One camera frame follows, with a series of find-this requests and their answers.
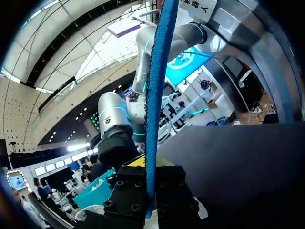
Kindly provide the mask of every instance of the teal box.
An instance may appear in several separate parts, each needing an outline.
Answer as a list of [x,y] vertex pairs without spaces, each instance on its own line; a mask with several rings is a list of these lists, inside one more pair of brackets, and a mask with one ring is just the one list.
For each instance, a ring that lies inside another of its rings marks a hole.
[[[113,170],[109,170],[94,180],[84,191],[73,199],[75,203],[82,209],[96,204],[104,206],[104,202],[108,200],[112,192],[109,189],[109,183],[106,178],[111,176],[113,173]],[[102,179],[103,183],[97,189],[92,191],[92,187],[95,187],[99,183],[99,179]]]

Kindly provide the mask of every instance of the ceiling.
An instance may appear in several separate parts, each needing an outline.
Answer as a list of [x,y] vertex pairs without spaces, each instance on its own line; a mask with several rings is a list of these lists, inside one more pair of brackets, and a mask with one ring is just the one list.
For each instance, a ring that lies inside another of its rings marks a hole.
[[75,76],[129,0],[54,0],[37,9],[13,41],[3,68],[30,87],[55,91]]

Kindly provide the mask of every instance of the glass railing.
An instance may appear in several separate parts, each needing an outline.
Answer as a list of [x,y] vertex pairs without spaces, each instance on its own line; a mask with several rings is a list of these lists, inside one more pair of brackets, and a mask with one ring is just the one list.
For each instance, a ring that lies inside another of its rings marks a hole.
[[32,122],[32,128],[35,129],[40,123],[41,121],[54,109],[56,109],[56,107],[58,107],[66,98],[67,96],[75,89],[83,86],[86,82],[88,82],[88,80],[91,80],[93,77],[98,77],[100,76],[103,72],[115,67],[116,65],[120,64],[120,63],[124,63],[124,62],[128,62],[134,58],[137,57],[137,51],[132,53],[133,55],[131,55],[130,53],[127,54],[126,59],[124,58],[120,58],[118,60],[112,60],[109,61],[109,63],[107,63],[106,65],[104,65],[102,68],[98,67],[95,70],[91,71],[90,73],[84,75],[82,78],[78,79],[75,82],[70,83],[70,85],[68,85],[63,91],[61,91],[57,96],[53,97],[53,99],[51,99],[40,111],[40,113],[38,114],[38,116],[34,119],[34,121]]

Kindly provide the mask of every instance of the blue fuzzy strip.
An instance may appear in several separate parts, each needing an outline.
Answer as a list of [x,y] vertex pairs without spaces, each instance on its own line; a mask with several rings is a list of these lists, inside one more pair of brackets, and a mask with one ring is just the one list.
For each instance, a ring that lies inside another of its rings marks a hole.
[[165,0],[152,48],[147,81],[146,113],[146,179],[149,206],[146,218],[153,211],[155,195],[156,154],[164,78],[176,24],[178,0]]

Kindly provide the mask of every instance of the perforated wall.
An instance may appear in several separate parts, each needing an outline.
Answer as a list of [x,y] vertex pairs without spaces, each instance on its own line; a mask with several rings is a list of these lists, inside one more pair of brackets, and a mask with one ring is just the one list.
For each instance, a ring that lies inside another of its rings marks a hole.
[[0,139],[6,140],[8,155],[30,153],[60,147],[61,144],[37,146],[31,123],[38,115],[38,107],[49,94],[10,81],[0,76]]

